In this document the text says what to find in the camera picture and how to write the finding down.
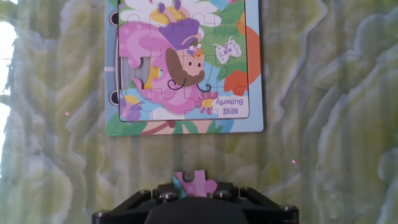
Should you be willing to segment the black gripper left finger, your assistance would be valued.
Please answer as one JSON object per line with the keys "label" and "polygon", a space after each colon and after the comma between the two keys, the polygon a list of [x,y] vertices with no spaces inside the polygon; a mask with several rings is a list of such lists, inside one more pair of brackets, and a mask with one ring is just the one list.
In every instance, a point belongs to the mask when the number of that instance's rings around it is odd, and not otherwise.
{"label": "black gripper left finger", "polygon": [[158,185],[153,190],[139,190],[112,210],[98,210],[91,216],[92,224],[144,223],[149,212],[158,205],[178,200],[174,184]]}

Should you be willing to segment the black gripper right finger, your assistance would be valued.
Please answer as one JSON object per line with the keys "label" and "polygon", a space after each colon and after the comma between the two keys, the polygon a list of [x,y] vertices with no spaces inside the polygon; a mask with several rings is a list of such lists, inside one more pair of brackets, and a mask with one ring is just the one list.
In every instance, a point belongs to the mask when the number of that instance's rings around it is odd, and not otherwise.
{"label": "black gripper right finger", "polygon": [[298,207],[279,205],[252,187],[218,182],[211,197],[236,205],[248,223],[299,224]]}

